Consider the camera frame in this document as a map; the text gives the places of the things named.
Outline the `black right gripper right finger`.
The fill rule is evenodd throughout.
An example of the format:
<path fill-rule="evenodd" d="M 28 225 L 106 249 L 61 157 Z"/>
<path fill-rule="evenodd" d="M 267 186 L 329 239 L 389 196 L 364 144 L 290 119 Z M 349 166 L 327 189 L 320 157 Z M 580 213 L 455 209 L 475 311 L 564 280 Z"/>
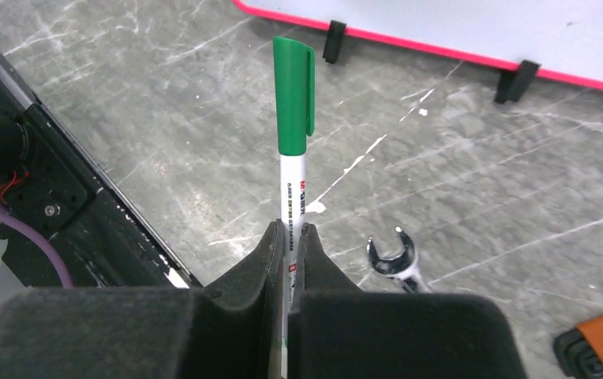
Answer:
<path fill-rule="evenodd" d="M 478 295 L 363 291 L 304 226 L 290 378 L 524 378 L 511 327 Z"/>

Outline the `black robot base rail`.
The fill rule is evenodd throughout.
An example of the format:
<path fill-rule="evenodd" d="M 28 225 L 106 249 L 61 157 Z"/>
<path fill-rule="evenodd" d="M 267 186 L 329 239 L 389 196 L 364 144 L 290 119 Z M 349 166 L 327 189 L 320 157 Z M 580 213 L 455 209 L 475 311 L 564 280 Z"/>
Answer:
<path fill-rule="evenodd" d="M 200 286 L 1 53 L 0 207 L 77 286 Z"/>

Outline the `green marker cap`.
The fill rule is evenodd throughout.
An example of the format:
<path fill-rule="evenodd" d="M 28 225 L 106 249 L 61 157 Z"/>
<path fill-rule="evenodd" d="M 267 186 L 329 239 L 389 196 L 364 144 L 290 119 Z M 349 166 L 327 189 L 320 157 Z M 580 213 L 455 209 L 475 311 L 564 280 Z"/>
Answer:
<path fill-rule="evenodd" d="M 273 39 L 279 153 L 302 156 L 315 126 L 315 52 L 297 40 Z"/>

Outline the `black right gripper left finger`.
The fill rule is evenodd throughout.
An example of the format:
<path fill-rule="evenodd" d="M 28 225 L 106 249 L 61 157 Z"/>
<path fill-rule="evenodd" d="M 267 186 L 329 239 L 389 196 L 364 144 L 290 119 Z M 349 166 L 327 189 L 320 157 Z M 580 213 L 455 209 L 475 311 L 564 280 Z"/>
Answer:
<path fill-rule="evenodd" d="M 285 231 L 201 289 L 46 288 L 0 309 L 0 378 L 277 378 Z"/>

